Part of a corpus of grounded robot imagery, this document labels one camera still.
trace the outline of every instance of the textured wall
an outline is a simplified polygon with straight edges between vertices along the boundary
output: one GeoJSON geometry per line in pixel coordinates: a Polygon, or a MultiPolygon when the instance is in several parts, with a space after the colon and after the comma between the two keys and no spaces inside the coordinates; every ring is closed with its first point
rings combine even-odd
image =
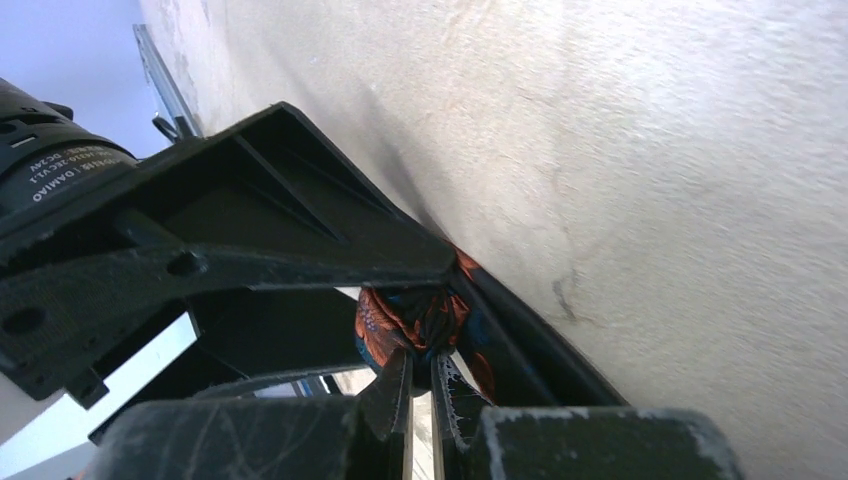
{"type": "Polygon", "coordinates": [[[848,6],[146,0],[208,130],[301,106],[633,402],[848,471],[848,6]]]}

